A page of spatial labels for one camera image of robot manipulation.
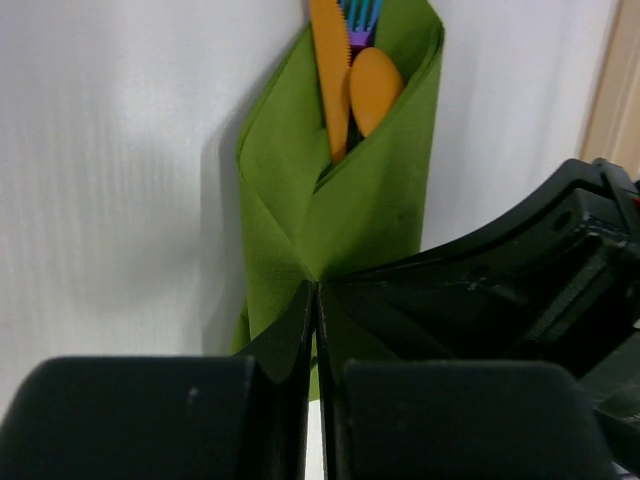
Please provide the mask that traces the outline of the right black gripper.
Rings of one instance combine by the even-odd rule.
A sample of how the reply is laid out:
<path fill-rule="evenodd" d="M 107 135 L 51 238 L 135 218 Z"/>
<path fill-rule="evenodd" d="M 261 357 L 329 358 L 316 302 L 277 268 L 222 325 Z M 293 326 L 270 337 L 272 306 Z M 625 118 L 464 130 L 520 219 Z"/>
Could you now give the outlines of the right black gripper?
<path fill-rule="evenodd" d="M 621 167 L 567 160 L 482 228 L 328 286 L 398 356 L 564 367 L 609 442 L 638 448 L 639 184 Z"/>

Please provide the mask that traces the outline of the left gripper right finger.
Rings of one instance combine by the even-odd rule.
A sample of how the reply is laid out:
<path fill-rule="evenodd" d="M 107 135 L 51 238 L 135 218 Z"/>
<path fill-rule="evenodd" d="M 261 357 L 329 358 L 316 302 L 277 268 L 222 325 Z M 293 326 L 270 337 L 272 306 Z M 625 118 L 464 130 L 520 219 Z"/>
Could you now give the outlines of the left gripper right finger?
<path fill-rule="evenodd" d="M 351 479 L 349 408 L 344 368 L 351 361 L 395 361 L 398 356 L 352 320 L 329 286 L 316 292 L 316 345 L 325 477 Z"/>

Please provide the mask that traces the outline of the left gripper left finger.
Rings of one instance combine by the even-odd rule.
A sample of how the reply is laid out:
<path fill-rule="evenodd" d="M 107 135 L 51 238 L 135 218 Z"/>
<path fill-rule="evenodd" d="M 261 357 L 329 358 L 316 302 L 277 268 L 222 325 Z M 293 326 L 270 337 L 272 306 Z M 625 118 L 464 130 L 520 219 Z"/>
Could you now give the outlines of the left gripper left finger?
<path fill-rule="evenodd" d="M 302 282 L 284 313 L 237 355 L 236 479 L 304 477 L 313 300 L 313 284 Z"/>

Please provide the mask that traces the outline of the green paper napkin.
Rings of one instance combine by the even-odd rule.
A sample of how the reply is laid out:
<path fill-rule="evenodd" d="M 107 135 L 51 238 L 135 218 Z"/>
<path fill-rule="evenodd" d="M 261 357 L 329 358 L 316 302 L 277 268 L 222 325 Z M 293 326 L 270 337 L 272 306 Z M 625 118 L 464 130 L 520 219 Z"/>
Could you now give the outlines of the green paper napkin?
<path fill-rule="evenodd" d="M 419 250 L 444 40 L 428 2 L 383 4 L 375 44 L 405 87 L 339 164 L 330 160 L 309 30 L 281 61 L 237 140 L 246 302 L 234 351 L 286 310 L 301 282 Z"/>

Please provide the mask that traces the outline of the orange plastic spoon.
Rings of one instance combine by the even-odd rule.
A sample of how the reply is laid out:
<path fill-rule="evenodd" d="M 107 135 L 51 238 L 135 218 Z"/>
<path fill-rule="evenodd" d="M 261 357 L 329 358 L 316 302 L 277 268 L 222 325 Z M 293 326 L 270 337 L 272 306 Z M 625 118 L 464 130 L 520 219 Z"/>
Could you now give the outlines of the orange plastic spoon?
<path fill-rule="evenodd" d="M 364 138 L 381 124 L 404 90 L 404 80 L 381 49 L 363 49 L 355 58 L 349 79 L 351 108 Z"/>

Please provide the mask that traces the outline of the orange plastic knife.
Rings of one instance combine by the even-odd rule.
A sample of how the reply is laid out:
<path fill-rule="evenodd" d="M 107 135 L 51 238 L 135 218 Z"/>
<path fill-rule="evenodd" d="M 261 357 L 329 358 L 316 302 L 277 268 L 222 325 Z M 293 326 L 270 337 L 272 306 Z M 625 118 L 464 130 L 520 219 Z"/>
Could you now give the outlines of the orange plastic knife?
<path fill-rule="evenodd" d="M 350 120 L 351 50 L 343 11 L 337 1 L 311 0 L 311 29 L 331 160 L 346 155 Z"/>

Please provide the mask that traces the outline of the iridescent metal fork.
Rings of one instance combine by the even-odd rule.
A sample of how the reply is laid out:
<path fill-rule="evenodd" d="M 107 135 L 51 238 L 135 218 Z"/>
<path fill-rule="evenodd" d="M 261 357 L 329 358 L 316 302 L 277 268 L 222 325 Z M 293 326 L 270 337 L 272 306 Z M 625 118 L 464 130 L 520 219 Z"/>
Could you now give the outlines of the iridescent metal fork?
<path fill-rule="evenodd" d="M 380 18 L 382 0 L 339 0 L 353 56 L 374 45 L 377 23 Z"/>

